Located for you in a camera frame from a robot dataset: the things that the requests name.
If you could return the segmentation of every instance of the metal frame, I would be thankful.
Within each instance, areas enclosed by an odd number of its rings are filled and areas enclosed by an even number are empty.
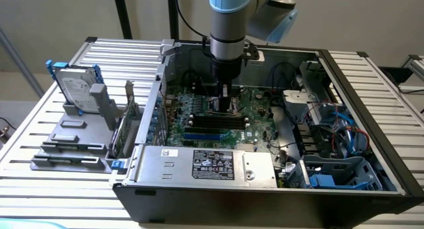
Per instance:
[[[375,142],[375,154],[389,173],[391,181],[397,185],[399,193],[317,189],[241,189],[230,186],[190,186],[185,184],[169,186],[167,184],[161,183],[142,183],[134,181],[137,179],[135,174],[141,167],[142,155],[134,154],[135,168],[133,168],[129,172],[131,177],[130,179],[126,179],[123,183],[114,185],[114,191],[118,194],[133,219],[142,223],[166,222],[173,224],[198,223],[239,226],[286,225],[291,227],[317,227],[322,225],[321,220],[323,220],[323,227],[349,228],[357,226],[359,223],[382,213],[402,213],[413,205],[422,203],[424,201],[424,191],[398,156],[378,122],[370,114],[369,109],[366,108],[366,105],[362,102],[330,52],[327,50],[303,48],[266,46],[261,46],[259,48],[286,51],[295,50],[301,52],[314,51],[318,53],[327,73],[333,77],[335,88],[343,93],[342,98],[349,101],[349,108],[351,112],[355,112],[355,119],[362,122],[362,128],[369,133],[373,132],[370,135]],[[257,208],[257,210],[267,211],[267,215],[257,215],[250,218],[235,218],[233,215],[222,215],[219,212],[223,210],[223,207],[221,208],[218,206],[203,209],[205,211],[201,213],[198,208],[203,208],[203,205],[214,205],[214,200],[217,199],[218,194],[221,198],[234,198],[233,202],[235,205],[242,205],[246,202],[261,201],[263,198],[270,198],[271,201],[265,202],[265,204]],[[383,198],[387,203],[383,207],[370,203],[371,201],[382,200]],[[298,204],[297,209],[289,209],[287,207],[291,207],[289,205],[295,203],[295,201],[302,201],[303,203]],[[318,216],[315,214],[317,212],[311,208],[313,205],[310,205],[309,208],[303,208],[310,201],[321,201],[325,207],[322,210],[331,212],[330,214],[333,214],[331,219],[327,218],[326,215]],[[145,208],[143,205],[147,204],[155,204],[158,210]],[[178,212],[173,210],[173,213],[167,213],[165,208],[175,209],[175,205],[179,205],[181,210]],[[299,215],[305,216],[305,214],[311,215],[311,217],[306,221],[302,221],[301,218],[299,220],[287,221],[285,218],[279,218],[278,215],[274,214],[281,210],[285,210],[287,214],[286,216],[293,219],[301,217]],[[349,216],[345,214],[345,212],[349,211],[362,213],[350,213]],[[250,207],[246,207],[239,209],[239,213],[250,215],[253,212]]]
[[[423,56],[410,55],[407,61],[402,65],[403,68],[409,68],[414,74],[424,81],[424,60]]]
[[[126,0],[115,0],[122,34],[125,39],[133,39],[130,17],[127,12]]]
[[[169,0],[169,14],[170,14],[170,33],[171,39],[181,39],[181,27],[179,27],[179,12],[177,0]]]
[[[146,75],[153,74],[151,68],[155,66],[155,64],[147,64],[146,62],[151,62],[153,55],[159,56],[159,46],[161,42],[99,39],[98,43],[85,44],[71,62],[78,61],[89,66],[94,61],[101,63],[109,90],[118,102],[125,97],[122,79],[135,80],[137,100],[143,105],[147,99],[146,92],[150,89]],[[342,71],[359,68],[357,61],[350,62],[353,60],[363,61],[357,53],[331,52],[330,54]],[[390,114],[395,119],[397,116],[403,117],[406,113],[409,114],[409,110],[403,107],[369,105],[373,103],[370,101],[371,95],[377,98],[389,96],[390,99],[394,99],[393,93],[383,84],[367,84],[351,80],[350,76],[347,76],[347,79],[351,81],[354,90],[378,123],[379,116],[389,116]],[[31,157],[38,153],[38,147],[42,141],[47,139],[63,115],[62,101],[65,101],[65,98],[59,93],[57,84],[54,84],[0,151],[0,217],[51,221],[74,229],[139,229],[139,223],[131,220],[110,189],[109,180],[111,175],[30,170]],[[395,129],[383,128],[390,140],[397,136],[402,127],[415,129],[421,136],[424,135],[423,127],[397,125]],[[395,146],[395,150],[421,185],[424,186],[423,150],[413,146]],[[117,175],[117,177],[118,180],[123,180],[122,175]],[[417,206],[401,215],[383,214],[374,217],[357,229],[421,228],[421,225],[424,224],[423,214],[424,206]]]

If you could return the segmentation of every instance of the sticker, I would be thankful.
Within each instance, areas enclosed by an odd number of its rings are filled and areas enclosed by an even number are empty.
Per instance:
[[[179,156],[179,150],[163,149],[161,156],[162,157],[178,157]]]
[[[99,113],[97,99],[90,94],[90,84],[82,79],[69,77],[65,77],[62,81],[75,106],[86,112]]]
[[[234,157],[229,151],[194,151],[195,179],[234,180]]]

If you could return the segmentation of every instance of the black pole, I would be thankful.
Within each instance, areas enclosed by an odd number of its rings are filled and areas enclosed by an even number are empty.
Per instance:
[[[171,39],[181,39],[178,0],[169,0]]]
[[[133,39],[131,25],[130,25],[129,13],[127,13],[126,0],[115,0],[115,4],[117,4],[117,10],[118,10],[122,34],[125,36],[125,39]]]

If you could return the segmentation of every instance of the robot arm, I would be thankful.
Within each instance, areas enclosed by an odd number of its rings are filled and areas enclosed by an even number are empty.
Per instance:
[[[279,43],[295,22],[295,0],[210,0],[211,59],[218,80],[221,111],[229,109],[231,82],[242,70],[247,35]]]

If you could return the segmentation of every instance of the motherboard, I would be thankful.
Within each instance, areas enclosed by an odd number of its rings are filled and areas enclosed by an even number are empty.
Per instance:
[[[275,144],[274,114],[269,90],[241,87],[229,112],[218,111],[218,97],[198,95],[191,89],[177,87],[169,92],[167,146],[238,149],[271,152]]]

